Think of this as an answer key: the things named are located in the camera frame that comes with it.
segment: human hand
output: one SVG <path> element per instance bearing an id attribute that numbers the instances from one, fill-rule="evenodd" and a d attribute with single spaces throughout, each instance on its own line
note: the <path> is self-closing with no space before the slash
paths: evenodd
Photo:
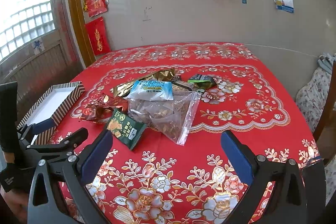
<path id="1" fill-rule="evenodd" d="M 6 193 L 2 186 L 0 193 L 4 201 L 7 203 L 8 207 L 13 212 L 14 216 L 21 223 L 27 223 L 27 207 L 29 195 L 19 190 L 10 190 L 8 193 Z"/>
<path id="2" fill-rule="evenodd" d="M 8 153 L 8 152 L 4 152 L 3 156 L 5 157 L 5 161 L 7 163 L 13 164 L 15 161 L 15 155 L 14 153 Z"/>

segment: window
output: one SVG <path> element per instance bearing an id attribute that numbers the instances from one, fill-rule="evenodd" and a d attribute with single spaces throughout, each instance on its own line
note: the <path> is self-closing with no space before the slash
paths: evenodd
<path id="1" fill-rule="evenodd" d="M 50 0 L 0 0 L 0 60 L 55 29 Z"/>

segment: wooden door frame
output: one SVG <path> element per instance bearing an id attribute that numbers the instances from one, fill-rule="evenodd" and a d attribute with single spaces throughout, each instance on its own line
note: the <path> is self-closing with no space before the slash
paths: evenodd
<path id="1" fill-rule="evenodd" d="M 90 66 L 96 61 L 91 47 L 90 39 L 85 29 L 85 20 L 82 8 L 82 0 L 68 0 L 70 17 L 73 30 L 77 39 L 78 47 L 82 55 L 85 66 Z"/>

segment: striped box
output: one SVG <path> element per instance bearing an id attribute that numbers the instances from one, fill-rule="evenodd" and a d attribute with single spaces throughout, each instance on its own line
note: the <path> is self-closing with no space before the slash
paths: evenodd
<path id="1" fill-rule="evenodd" d="M 64 116 L 67 114 L 67 112 L 70 110 L 70 108 L 74 105 L 74 103 L 78 100 L 78 98 L 82 95 L 82 93 L 85 91 L 85 88 L 81 81 L 78 82 L 70 82 L 65 84 L 59 84 L 59 85 L 53 85 L 51 86 L 38 100 L 37 102 L 29 109 L 27 114 L 23 117 L 23 119 L 20 121 L 19 125 L 17 126 L 17 129 L 24 126 L 29 117 L 31 117 L 34 113 L 34 111 L 38 108 L 38 106 L 50 95 L 51 92 L 57 89 L 63 89 L 63 88 L 72 88 L 75 87 L 75 89 L 65 98 L 65 100 L 61 103 L 61 105 L 55 110 L 55 112 L 51 115 L 51 118 L 55 121 L 56 126 L 60 124 Z M 41 134 L 38 135 L 37 139 L 35 140 L 34 144 L 46 144 L 51 135 L 53 134 L 56 127 L 50 128 Z"/>

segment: white cardboard box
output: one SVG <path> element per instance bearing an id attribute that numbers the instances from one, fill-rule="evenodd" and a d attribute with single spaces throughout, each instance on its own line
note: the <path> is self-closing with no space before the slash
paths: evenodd
<path id="1" fill-rule="evenodd" d="M 70 108 L 85 91 L 81 81 L 51 86 L 29 109 L 17 129 L 52 118 L 58 126 Z M 32 144 L 46 144 L 56 127 L 35 135 Z"/>

